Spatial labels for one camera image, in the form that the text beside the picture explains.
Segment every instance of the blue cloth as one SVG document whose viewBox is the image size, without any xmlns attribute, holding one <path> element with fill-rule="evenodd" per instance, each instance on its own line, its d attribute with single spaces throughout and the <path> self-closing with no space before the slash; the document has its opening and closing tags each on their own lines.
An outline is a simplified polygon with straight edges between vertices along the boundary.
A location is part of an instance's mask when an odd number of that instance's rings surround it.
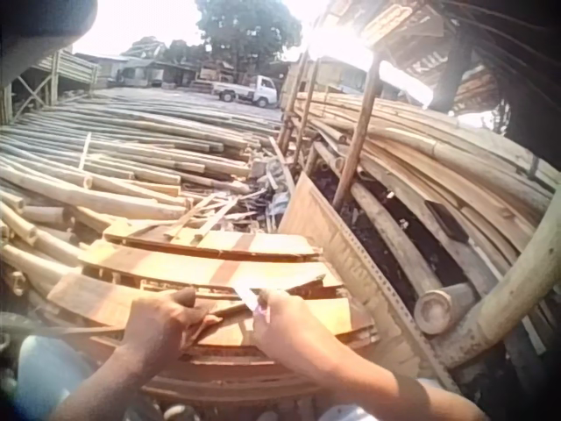
<svg viewBox="0 0 561 421">
<path fill-rule="evenodd" d="M 81 355 L 63 341 L 28 337 L 19 353 L 18 411 L 27 419 L 47 419 L 93 373 Z"/>
</svg>

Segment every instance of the hand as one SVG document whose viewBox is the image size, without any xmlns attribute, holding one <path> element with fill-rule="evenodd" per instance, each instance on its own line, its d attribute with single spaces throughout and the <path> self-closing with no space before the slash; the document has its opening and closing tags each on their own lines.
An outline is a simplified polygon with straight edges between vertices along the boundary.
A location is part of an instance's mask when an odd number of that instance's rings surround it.
<svg viewBox="0 0 561 421">
<path fill-rule="evenodd" d="M 117 355 L 142 379 L 151 379 L 179 358 L 189 327 L 202 322 L 207 311 L 188 308 L 194 304 L 192 288 L 134 300 Z"/>
<path fill-rule="evenodd" d="M 304 300 L 284 291 L 261 291 L 259 309 L 253 314 L 253 333 L 256 345 L 269 357 L 320 383 L 328 381 L 338 363 L 352 353 L 311 313 Z"/>
</svg>

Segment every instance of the white pickup truck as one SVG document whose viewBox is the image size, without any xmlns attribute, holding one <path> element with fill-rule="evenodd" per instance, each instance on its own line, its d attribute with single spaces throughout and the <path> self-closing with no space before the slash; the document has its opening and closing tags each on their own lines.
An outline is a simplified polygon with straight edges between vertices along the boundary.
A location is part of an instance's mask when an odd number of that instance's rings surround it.
<svg viewBox="0 0 561 421">
<path fill-rule="evenodd" d="M 226 103 L 239 99 L 254 103 L 260 108 L 276 104 L 278 101 L 277 89 L 274 87 L 273 80 L 261 75 L 253 76 L 249 81 L 249 86 L 214 82 L 212 93 L 218 95 Z"/>
</svg>

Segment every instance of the blade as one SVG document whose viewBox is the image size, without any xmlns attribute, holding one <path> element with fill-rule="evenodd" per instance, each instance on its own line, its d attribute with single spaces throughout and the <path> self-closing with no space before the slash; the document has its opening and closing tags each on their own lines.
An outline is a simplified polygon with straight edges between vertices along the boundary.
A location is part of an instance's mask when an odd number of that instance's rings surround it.
<svg viewBox="0 0 561 421">
<path fill-rule="evenodd" d="M 239 295 L 239 298 L 244 302 L 245 306 L 251 310 L 256 311 L 259 307 L 259 303 L 257 301 L 257 295 L 251 291 L 249 288 L 242 287 L 240 285 L 235 286 L 234 290 L 236 294 Z"/>
</svg>

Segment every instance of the ground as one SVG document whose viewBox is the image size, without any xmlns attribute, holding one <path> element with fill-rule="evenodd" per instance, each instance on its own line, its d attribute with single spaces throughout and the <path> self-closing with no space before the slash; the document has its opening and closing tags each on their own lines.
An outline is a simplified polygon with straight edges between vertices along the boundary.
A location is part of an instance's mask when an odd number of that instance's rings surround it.
<svg viewBox="0 0 561 421">
<path fill-rule="evenodd" d="M 161 89 L 161 88 L 114 88 L 114 89 L 101 89 L 96 93 L 111 93 L 112 95 L 123 96 L 144 96 L 146 99 L 166 99 L 169 96 L 180 96 L 182 101 L 197 103 L 202 107 L 214 108 L 226 112 L 237 114 L 246 114 L 252 117 L 260 117 L 271 119 L 274 121 L 281 121 L 282 111 L 279 108 L 259 108 L 255 105 L 248 103 L 225 103 L 220 101 L 218 96 L 210 94 L 202 94 L 198 92 L 189 92 L 185 89 Z"/>
</svg>

